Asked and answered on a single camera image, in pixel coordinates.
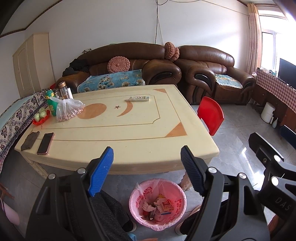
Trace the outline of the pink lined trash bin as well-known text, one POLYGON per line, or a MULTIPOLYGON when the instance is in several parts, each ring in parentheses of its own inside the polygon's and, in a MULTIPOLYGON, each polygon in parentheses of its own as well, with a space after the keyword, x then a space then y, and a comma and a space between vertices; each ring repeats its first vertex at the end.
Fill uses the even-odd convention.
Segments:
POLYGON ((137 184, 129 198, 129 210, 141 225, 160 232, 183 217, 187 198, 181 187, 169 180, 156 178, 137 184))

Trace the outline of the white air fryer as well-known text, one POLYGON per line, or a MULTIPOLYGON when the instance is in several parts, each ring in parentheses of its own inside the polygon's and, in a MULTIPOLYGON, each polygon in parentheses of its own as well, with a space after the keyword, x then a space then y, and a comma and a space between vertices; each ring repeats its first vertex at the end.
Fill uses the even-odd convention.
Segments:
POLYGON ((272 123, 274 111, 275 111, 275 107, 272 104, 270 104, 269 102, 267 102, 264 106, 262 113, 261 113, 261 119, 265 123, 272 123))

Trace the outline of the person's black trouser leg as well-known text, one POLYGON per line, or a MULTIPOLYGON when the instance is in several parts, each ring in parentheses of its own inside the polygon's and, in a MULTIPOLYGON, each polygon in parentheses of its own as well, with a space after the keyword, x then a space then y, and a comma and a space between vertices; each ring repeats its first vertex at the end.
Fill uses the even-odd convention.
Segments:
POLYGON ((137 236, 133 234, 137 225, 120 202, 103 190, 95 194, 91 202, 109 240, 137 240, 137 236))

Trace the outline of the red plastic stool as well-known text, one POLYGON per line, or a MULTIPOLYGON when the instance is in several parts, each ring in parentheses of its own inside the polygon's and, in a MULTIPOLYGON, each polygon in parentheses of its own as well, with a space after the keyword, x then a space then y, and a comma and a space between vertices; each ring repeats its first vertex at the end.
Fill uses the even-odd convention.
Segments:
POLYGON ((210 97, 203 97, 197 109, 197 116, 204 121, 209 134, 214 136, 224 121, 221 106, 210 97))

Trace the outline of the cream coffee table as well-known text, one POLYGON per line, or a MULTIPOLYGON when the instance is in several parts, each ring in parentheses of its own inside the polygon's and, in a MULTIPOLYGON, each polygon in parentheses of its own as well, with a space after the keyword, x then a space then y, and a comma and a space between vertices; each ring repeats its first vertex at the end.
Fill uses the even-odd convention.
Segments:
POLYGON ((111 174, 149 174, 181 170, 180 150, 188 146, 205 162, 219 149, 196 113, 174 85, 146 85, 98 90, 74 95, 84 111, 64 122, 49 118, 31 125, 15 146, 39 131, 33 147, 21 152, 32 166, 38 164, 75 171, 112 147, 111 174), (150 101, 126 101, 149 96, 150 101), (37 155, 46 133, 54 133, 49 150, 37 155))

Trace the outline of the smartphone with pink case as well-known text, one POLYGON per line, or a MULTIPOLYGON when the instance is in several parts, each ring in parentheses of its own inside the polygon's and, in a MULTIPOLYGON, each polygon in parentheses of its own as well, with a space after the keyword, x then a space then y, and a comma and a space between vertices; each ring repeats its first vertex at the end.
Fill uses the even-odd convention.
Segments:
POLYGON ((47 154, 49 150, 49 146, 51 144, 51 141, 53 140, 54 133, 46 133, 44 134, 41 143, 39 145, 39 148, 37 150, 37 155, 45 155, 47 154))

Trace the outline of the checkered cloth tv cabinet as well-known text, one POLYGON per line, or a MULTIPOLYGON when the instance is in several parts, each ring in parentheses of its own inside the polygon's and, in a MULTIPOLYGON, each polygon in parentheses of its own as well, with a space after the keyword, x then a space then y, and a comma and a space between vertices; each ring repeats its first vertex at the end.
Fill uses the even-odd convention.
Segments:
POLYGON ((267 102, 272 104, 275 107, 274 116, 278 118, 278 124, 295 130, 295 89, 293 87, 257 68, 252 99, 261 106, 267 102))

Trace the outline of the plastic bag of peanuts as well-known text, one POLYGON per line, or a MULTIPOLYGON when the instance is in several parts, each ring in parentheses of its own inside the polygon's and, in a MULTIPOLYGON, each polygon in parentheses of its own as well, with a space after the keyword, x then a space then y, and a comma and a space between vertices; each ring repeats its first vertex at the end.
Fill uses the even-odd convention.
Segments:
POLYGON ((50 100, 57 103, 56 119, 57 122, 68 121, 79 115, 85 108, 85 104, 80 100, 75 99, 59 99, 50 97, 50 100))

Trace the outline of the white remote control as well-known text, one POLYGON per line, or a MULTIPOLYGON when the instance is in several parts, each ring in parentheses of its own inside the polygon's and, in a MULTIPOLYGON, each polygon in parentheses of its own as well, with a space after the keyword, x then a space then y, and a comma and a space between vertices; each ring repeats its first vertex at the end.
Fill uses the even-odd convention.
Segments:
POLYGON ((149 96, 130 96, 129 98, 126 99, 126 101, 150 101, 149 96))

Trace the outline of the red plate with green fruit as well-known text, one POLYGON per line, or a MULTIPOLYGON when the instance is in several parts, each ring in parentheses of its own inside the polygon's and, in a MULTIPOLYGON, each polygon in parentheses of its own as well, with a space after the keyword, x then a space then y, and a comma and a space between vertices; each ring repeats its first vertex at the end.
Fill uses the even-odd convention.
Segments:
POLYGON ((43 124, 51 115, 51 111, 49 109, 40 108, 39 111, 34 115, 32 124, 39 126, 43 124))

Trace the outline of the green toy bottle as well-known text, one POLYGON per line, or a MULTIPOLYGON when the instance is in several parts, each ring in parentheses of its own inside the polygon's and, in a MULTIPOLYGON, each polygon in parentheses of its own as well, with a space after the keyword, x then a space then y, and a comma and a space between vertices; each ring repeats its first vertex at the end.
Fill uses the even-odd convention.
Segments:
POLYGON ((51 97, 54 97, 54 96, 55 96, 53 90, 49 89, 49 90, 46 92, 45 96, 46 96, 47 104, 48 104, 48 107, 49 107, 49 109, 50 109, 50 111, 51 111, 51 114, 52 114, 53 116, 56 116, 56 109, 57 109, 57 104, 58 104, 58 103, 55 102, 55 101, 53 101, 53 100, 51 99, 51 97))

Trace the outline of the glass jar with copper lid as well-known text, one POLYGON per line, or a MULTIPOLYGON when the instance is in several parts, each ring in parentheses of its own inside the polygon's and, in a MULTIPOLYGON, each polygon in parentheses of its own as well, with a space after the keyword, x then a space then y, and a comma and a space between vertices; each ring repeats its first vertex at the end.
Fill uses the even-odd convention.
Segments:
POLYGON ((58 84, 59 90, 60 90, 60 94, 62 99, 72 99, 73 95, 71 92, 71 89, 67 87, 66 82, 60 82, 58 84))

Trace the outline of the black tv monitor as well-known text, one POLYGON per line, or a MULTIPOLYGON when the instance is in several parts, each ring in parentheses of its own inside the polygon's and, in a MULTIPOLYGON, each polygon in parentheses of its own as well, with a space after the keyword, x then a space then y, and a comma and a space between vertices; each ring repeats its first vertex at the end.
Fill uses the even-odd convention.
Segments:
POLYGON ((280 58, 278 78, 292 86, 296 87, 296 66, 287 60, 280 58))

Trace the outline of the blue floral cushion cover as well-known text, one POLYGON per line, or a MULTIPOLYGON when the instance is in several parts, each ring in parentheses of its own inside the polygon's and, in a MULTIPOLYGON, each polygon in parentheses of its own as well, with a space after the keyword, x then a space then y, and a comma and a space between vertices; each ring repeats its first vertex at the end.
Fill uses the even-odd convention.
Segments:
POLYGON ((78 93, 130 86, 144 86, 141 70, 90 76, 77 87, 78 93))

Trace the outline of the pink curtain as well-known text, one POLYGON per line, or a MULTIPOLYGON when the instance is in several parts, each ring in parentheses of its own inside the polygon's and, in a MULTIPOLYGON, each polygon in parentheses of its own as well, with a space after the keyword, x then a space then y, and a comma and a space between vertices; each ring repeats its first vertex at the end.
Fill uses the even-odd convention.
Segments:
POLYGON ((249 45, 247 55, 247 73, 252 74, 261 66, 262 59, 262 31, 257 6, 247 3, 249 24, 249 45))

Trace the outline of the pink round crochet pillow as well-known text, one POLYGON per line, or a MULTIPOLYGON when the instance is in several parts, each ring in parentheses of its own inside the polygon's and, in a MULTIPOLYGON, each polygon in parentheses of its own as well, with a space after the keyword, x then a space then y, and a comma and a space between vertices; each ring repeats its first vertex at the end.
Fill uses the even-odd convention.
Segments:
POLYGON ((130 69, 130 61, 123 56, 116 56, 109 60, 107 70, 109 73, 127 72, 130 69))

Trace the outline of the brown leather sofa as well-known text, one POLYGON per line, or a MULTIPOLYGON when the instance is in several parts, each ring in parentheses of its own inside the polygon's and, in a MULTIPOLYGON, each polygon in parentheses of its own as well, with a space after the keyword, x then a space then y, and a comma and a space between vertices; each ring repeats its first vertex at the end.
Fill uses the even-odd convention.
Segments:
POLYGON ((178 84, 181 70, 162 45, 127 42, 110 44, 84 53, 74 59, 56 82, 62 82, 76 93, 79 84, 90 76, 140 70, 145 84, 178 84))

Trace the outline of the cream wall cabinet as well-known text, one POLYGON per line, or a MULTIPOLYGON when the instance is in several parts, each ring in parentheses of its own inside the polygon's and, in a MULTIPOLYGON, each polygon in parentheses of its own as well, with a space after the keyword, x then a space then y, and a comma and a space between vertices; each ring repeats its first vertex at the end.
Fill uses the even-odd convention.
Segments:
POLYGON ((56 83, 49 46, 49 34, 32 34, 13 54, 16 85, 26 97, 56 83))

